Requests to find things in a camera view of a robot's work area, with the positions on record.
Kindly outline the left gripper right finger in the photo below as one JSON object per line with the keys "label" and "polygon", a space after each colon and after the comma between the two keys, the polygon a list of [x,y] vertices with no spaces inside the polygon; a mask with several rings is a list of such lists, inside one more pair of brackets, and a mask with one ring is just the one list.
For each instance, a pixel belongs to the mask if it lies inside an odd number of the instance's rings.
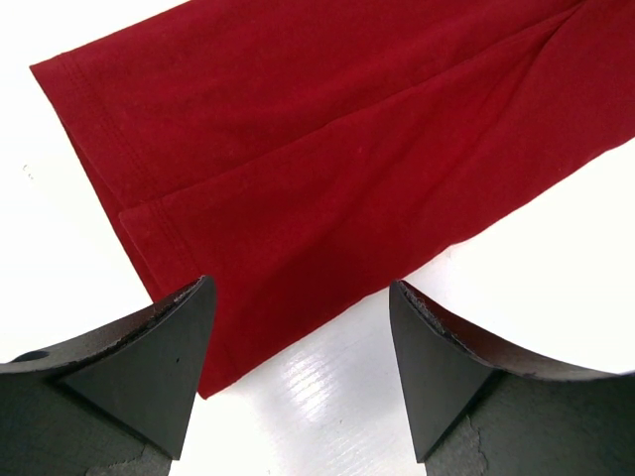
{"label": "left gripper right finger", "polygon": [[630,475],[634,377],[549,358],[404,281],[390,324],[416,459],[430,475]]}

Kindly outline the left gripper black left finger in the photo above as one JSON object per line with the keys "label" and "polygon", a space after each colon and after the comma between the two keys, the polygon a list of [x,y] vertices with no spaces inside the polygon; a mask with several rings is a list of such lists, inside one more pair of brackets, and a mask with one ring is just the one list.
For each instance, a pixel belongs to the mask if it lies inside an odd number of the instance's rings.
{"label": "left gripper black left finger", "polygon": [[167,475],[214,322],[201,277],[137,312],[1,366],[4,475]]}

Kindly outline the red t-shirt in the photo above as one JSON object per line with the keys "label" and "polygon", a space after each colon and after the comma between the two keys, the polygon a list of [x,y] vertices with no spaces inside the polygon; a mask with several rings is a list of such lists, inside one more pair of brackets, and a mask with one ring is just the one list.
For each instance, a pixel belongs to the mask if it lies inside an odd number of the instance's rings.
{"label": "red t-shirt", "polygon": [[189,1],[32,66],[210,397],[634,135],[630,1]]}

